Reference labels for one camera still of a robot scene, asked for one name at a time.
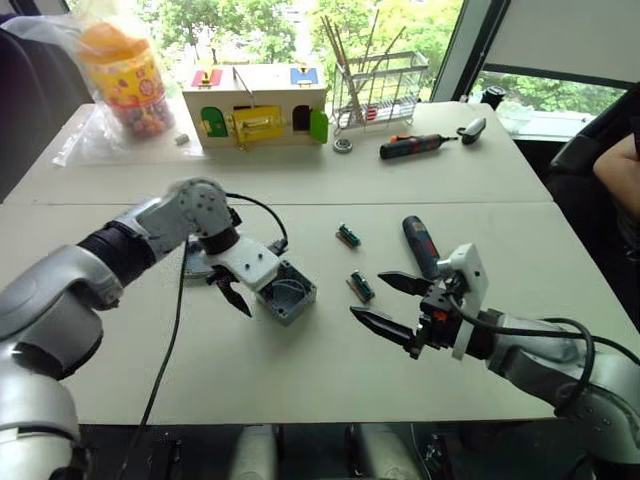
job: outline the window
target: window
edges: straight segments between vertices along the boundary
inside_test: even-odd
[[[82,13],[76,9],[83,2],[67,3]],[[369,55],[384,53],[405,26],[391,51],[417,50],[429,59],[420,95],[427,99],[463,0],[132,0],[129,4],[153,36],[170,95],[180,91],[178,86],[195,68],[216,63],[319,64],[331,87],[335,58],[321,17],[327,15],[339,26],[347,55],[356,58],[366,51],[377,9]]]
[[[573,137],[625,92],[568,80],[483,71],[472,89],[472,101],[480,101],[482,91],[491,85],[507,92],[497,113],[509,133],[558,139]]]

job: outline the plastic bag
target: plastic bag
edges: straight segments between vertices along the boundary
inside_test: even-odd
[[[137,138],[172,130],[174,117],[151,45],[134,27],[137,21],[114,14],[117,9],[104,3],[87,5],[82,21],[72,14],[15,17],[2,28],[19,38],[57,45],[70,56],[98,107],[90,123],[95,147],[113,155]],[[68,149],[76,144],[70,140]],[[60,158],[56,163],[65,164]]]
[[[115,143],[104,131],[105,115],[108,109],[94,106],[84,120],[77,124],[55,153],[52,162],[58,166],[104,165],[113,163],[156,164],[205,160],[204,153],[189,111],[182,96],[169,100],[175,114],[176,125],[163,135],[157,135],[144,142],[127,140],[122,136]],[[186,134],[189,141],[176,145],[175,138]]]

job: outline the robotic arm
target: robotic arm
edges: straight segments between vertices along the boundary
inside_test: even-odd
[[[452,348],[458,359],[466,353],[484,360],[490,371],[556,407],[555,414],[567,418],[578,431],[603,478],[614,478],[607,473],[612,470],[615,478],[637,478],[632,477],[640,472],[637,357],[596,351],[588,383],[576,396],[574,389],[589,363],[581,334],[566,332],[550,321],[481,311],[488,281],[473,244],[460,246],[438,261],[437,271],[433,281],[401,272],[379,275],[392,287],[422,297],[415,333],[366,307],[351,307],[351,312],[414,359],[428,345]],[[529,334],[514,335],[514,329]]]
[[[240,235],[239,223],[217,183],[176,183],[164,197],[56,250],[0,293],[0,478],[83,478],[74,403],[58,381],[100,346],[94,310],[116,307],[124,287],[189,235],[198,237],[225,297],[248,313],[230,283],[262,289],[277,276],[286,244],[267,248]]]

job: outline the wooden toy house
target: wooden toy house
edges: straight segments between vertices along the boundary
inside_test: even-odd
[[[326,143],[327,87],[320,68],[216,65],[183,91],[203,147]]]

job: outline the screwdriver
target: screwdriver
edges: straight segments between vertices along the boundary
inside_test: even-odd
[[[402,229],[424,278],[427,280],[438,278],[437,262],[440,254],[422,220],[411,215],[402,221]]]
[[[419,135],[419,136],[393,136],[391,142],[380,147],[380,158],[389,158],[413,155],[414,153],[430,152],[440,148],[445,142],[457,140],[458,137],[443,137],[442,135]]]

